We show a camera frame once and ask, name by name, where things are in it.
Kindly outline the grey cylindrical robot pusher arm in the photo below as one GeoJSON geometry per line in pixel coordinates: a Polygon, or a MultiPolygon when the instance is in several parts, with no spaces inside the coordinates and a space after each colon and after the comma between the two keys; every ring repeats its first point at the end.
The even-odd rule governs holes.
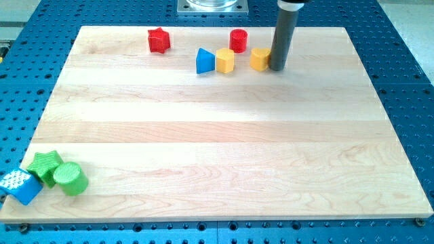
{"type": "Polygon", "coordinates": [[[278,0],[279,13],[273,35],[269,68],[282,71],[288,58],[292,36],[298,21],[299,11],[304,7],[305,0],[278,0]]]}

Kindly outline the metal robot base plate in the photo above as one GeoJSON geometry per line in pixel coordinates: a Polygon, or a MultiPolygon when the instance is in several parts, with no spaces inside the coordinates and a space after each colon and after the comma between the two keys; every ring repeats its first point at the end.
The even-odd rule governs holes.
{"type": "Polygon", "coordinates": [[[248,0],[176,0],[179,16],[246,16],[249,13],[248,0]]]}

